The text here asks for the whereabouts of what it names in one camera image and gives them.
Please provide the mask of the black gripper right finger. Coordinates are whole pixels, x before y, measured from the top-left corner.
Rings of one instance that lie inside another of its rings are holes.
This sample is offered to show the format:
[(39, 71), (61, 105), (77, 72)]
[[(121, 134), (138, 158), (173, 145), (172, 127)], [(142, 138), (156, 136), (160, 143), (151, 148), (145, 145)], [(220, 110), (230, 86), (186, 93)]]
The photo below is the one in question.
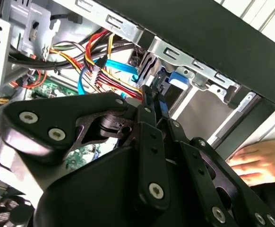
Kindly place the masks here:
[(188, 139), (168, 115), (162, 95), (154, 97), (163, 133), (171, 203), (166, 227), (275, 227), (275, 191), (251, 189), (202, 138)]

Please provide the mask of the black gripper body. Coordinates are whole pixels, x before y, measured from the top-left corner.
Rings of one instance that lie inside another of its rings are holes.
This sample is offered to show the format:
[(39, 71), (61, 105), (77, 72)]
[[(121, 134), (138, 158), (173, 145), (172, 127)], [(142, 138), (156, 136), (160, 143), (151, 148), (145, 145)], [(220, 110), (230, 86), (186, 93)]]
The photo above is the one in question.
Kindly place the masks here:
[(161, 215), (136, 208), (138, 156), (118, 148), (62, 177), (42, 195), (34, 214), (35, 227), (207, 227), (190, 177), (171, 163), (165, 149), (171, 203)]

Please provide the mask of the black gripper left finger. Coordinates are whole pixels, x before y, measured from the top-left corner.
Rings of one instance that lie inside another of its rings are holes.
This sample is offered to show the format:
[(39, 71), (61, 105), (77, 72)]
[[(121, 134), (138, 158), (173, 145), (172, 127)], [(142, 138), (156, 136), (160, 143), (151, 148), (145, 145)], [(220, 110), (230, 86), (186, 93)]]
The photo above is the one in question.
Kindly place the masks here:
[(66, 169), (71, 151), (117, 138), (119, 145), (113, 151), (130, 148), (137, 154), (135, 207), (168, 209), (170, 190), (156, 95), (145, 86), (138, 105), (115, 93), (100, 93), (6, 106), (0, 120), (0, 180), (25, 194), (37, 208), (45, 190), (72, 173)]

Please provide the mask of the bare person's hand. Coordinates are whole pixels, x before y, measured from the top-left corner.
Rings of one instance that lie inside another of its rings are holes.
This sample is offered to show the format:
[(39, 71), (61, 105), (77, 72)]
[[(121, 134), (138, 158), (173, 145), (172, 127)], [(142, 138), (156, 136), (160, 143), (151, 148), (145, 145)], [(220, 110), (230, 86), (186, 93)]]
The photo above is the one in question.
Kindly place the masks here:
[(275, 140), (246, 146), (227, 164), (248, 186), (275, 183)]

